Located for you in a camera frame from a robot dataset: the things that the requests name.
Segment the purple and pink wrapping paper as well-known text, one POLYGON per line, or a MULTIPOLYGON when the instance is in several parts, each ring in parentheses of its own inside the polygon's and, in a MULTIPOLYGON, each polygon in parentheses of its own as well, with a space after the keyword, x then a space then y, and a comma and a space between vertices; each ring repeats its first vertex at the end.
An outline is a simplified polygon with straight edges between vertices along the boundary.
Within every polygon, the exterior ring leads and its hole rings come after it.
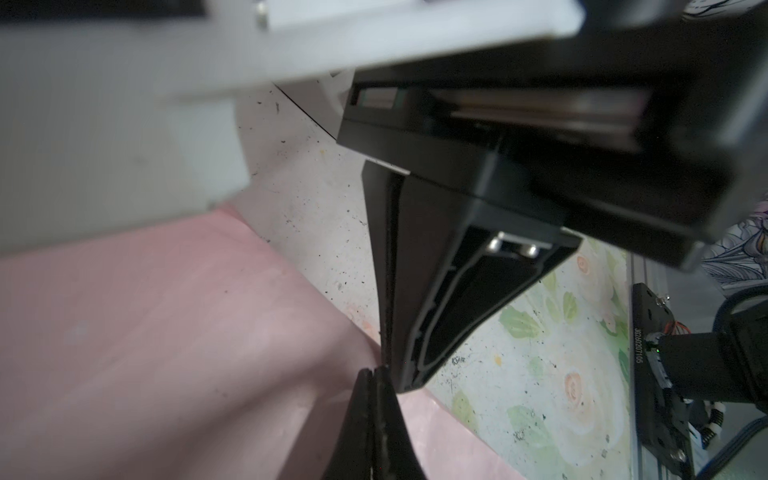
POLYGON ((378 345, 232 209, 1 261, 5 479, 318 479, 378 345))

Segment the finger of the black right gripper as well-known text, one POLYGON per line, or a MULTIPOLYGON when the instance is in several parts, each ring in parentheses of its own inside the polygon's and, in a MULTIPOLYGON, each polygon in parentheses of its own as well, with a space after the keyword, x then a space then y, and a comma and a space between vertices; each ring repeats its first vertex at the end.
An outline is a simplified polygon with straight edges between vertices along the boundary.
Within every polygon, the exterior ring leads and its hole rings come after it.
POLYGON ((366 162, 383 363, 424 387, 467 338, 581 246, 557 223, 366 162))

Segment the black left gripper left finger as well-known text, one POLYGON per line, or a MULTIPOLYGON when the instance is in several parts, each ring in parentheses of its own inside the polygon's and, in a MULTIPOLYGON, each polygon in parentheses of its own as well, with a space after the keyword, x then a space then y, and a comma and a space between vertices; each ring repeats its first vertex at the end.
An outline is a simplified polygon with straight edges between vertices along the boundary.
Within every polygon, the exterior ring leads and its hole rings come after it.
POLYGON ((370 369, 359 371, 339 436, 322 479, 366 480, 373 465, 372 379, 370 369))

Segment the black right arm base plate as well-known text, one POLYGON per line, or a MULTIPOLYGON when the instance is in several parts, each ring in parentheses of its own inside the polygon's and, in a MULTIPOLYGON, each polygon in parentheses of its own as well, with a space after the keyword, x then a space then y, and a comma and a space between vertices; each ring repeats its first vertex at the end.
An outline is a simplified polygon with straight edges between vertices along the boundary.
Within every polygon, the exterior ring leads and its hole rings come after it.
POLYGON ((657 379, 656 346, 673 316, 644 283, 630 294, 631 394, 639 479, 691 479, 695 476, 688 405, 657 379))

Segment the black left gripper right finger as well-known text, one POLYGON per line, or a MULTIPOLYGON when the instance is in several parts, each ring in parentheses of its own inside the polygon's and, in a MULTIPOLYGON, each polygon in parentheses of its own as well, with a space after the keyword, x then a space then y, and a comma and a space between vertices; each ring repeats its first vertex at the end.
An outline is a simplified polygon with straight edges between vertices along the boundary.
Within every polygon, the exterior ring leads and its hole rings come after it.
POLYGON ((374 372, 374 478, 426 479, 386 367, 374 372))

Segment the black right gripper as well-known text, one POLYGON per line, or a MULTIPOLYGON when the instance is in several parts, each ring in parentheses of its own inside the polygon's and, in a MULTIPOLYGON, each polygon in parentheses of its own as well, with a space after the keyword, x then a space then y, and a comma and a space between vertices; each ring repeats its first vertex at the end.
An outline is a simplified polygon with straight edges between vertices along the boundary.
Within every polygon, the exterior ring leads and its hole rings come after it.
POLYGON ((767 189, 767 7, 361 69, 338 141, 681 270, 767 189))

